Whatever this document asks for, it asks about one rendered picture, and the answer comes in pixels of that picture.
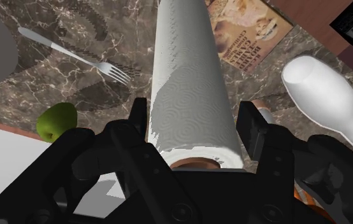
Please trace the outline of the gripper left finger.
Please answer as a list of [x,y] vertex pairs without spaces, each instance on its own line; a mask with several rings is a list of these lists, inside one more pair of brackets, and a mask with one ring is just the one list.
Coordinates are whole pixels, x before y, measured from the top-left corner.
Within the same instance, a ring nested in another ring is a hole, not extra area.
[[[0,224],[199,224],[199,211],[154,146],[145,141],[146,99],[102,133],[73,128],[0,193]],[[116,172],[125,201],[105,218],[77,215],[83,196]]]

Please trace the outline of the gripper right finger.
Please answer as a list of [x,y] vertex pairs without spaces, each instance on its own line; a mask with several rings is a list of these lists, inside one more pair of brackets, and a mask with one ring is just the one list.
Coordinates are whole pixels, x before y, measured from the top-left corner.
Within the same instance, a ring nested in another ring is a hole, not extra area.
[[336,224],[353,224],[353,151],[327,135],[307,141],[268,123],[242,101],[236,130],[258,163],[247,224],[332,224],[294,196],[294,184],[312,196]]

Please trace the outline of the small white brown-capped bottle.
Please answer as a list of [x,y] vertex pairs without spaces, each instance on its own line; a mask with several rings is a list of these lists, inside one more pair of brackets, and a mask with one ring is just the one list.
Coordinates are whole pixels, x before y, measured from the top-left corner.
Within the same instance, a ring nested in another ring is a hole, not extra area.
[[254,99],[252,100],[252,103],[268,123],[275,123],[275,120],[273,118],[273,115],[271,114],[270,109],[267,107],[266,103],[263,100]]

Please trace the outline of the green apple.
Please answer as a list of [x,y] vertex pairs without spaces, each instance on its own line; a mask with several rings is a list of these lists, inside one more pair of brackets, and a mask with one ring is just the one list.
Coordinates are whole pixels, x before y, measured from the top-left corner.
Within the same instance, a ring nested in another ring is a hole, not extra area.
[[72,103],[60,102],[48,108],[36,122],[42,140],[53,143],[65,131],[77,127],[77,110]]

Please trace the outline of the orange object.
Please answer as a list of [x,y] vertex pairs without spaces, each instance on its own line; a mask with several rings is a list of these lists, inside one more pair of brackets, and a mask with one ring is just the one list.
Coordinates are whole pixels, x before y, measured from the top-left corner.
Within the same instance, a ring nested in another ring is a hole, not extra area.
[[326,219],[332,222],[332,224],[336,224],[334,220],[328,215],[328,213],[318,205],[315,199],[310,196],[306,191],[302,190],[297,183],[294,184],[294,196],[306,204],[309,208],[313,209],[316,213],[319,213]]

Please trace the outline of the white bottle-shaped vase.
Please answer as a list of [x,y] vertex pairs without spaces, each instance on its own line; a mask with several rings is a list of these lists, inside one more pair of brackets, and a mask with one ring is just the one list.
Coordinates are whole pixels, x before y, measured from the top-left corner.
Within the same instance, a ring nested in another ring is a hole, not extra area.
[[302,55],[284,66],[282,82],[306,117],[341,134],[353,147],[353,88],[339,72],[315,57]]

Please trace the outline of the silver fork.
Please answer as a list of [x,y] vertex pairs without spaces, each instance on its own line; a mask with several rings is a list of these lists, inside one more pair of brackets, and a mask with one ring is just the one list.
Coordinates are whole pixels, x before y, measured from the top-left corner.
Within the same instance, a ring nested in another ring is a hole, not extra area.
[[73,52],[54,43],[53,41],[41,36],[40,34],[34,32],[30,29],[26,29],[25,27],[19,27],[18,32],[21,35],[25,36],[26,38],[29,38],[35,42],[41,43],[42,45],[48,46],[54,50],[57,50],[57,51],[62,52],[66,55],[69,55],[70,57],[72,57],[74,59],[77,59],[77,60],[84,62],[92,67],[95,67],[98,70],[100,70],[103,74],[113,78],[114,80],[116,80],[124,85],[127,85],[131,81],[130,76],[128,76],[126,73],[124,73],[123,71],[121,71],[119,68],[117,68],[116,66],[114,66],[111,63],[108,63],[108,62],[93,63],[88,60],[85,60],[85,59],[79,57],[78,55],[74,54]]

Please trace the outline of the white paper towel roll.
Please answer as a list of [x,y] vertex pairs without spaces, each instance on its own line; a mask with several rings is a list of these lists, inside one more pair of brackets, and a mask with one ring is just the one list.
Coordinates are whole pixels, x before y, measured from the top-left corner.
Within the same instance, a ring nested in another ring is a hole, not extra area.
[[171,167],[243,167],[203,0],[159,3],[148,141]]

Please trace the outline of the brown board games book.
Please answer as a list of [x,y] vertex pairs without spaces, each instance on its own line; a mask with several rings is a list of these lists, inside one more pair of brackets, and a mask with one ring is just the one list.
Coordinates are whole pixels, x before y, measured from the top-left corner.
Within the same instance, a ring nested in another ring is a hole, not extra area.
[[293,25],[264,0],[206,0],[219,58],[251,72]]

